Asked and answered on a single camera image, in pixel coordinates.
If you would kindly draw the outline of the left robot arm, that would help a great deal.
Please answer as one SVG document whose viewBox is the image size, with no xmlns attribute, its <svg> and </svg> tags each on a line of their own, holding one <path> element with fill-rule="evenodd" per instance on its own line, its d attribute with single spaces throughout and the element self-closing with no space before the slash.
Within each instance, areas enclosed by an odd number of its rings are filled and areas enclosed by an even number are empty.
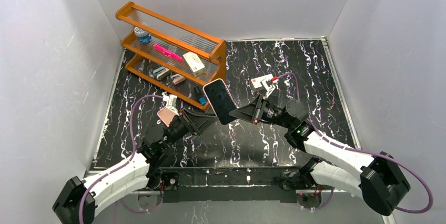
<svg viewBox="0 0 446 224">
<path fill-rule="evenodd" d="M 187 134 L 201 135 L 218 121 L 210 113 L 180 110 L 168 126 L 154 124 L 136 152 L 95 175 L 69 179 L 52 210 L 61 223 L 92 223 L 109 205 L 147 187 L 150 176 L 167 157 L 167 149 Z"/>
</svg>

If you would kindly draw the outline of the pink phone case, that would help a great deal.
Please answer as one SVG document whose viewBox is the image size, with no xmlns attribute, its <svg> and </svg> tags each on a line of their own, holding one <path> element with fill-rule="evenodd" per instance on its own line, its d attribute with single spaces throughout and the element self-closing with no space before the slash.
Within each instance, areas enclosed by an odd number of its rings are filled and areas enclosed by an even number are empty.
<svg viewBox="0 0 446 224">
<path fill-rule="evenodd" d="M 174 120 L 175 116 L 178 116 L 178 110 L 176 108 L 171 107 L 163 107 L 157 112 L 158 118 L 167 126 L 169 127 L 171 122 Z"/>
</svg>

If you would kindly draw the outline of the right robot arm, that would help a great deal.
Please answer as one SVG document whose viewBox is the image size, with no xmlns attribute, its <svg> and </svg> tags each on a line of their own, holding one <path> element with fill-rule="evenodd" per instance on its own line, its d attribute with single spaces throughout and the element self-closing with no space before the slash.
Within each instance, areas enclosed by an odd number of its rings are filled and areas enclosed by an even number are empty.
<svg viewBox="0 0 446 224">
<path fill-rule="evenodd" d="M 229 114 L 253 124 L 285 127 L 285 138 L 291 147 L 320 158 L 303 166 L 299 177 L 347 191 L 383 216 L 391 215 L 411 189 L 392 156 L 385 152 L 367 154 L 317 132 L 309 121 L 308 108 L 296 99 L 280 108 L 258 95 Z"/>
</svg>

